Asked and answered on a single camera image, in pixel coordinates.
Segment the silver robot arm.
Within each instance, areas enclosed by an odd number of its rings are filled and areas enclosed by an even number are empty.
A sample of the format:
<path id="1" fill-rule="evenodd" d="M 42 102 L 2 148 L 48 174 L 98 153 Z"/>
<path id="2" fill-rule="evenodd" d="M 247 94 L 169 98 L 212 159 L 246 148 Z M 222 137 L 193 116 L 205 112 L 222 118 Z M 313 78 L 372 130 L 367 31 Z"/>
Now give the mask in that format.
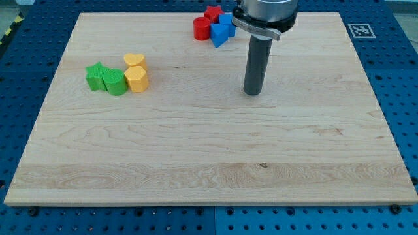
<path id="1" fill-rule="evenodd" d="M 279 40 L 295 24 L 298 0 L 241 0 L 232 23 L 260 40 Z"/>

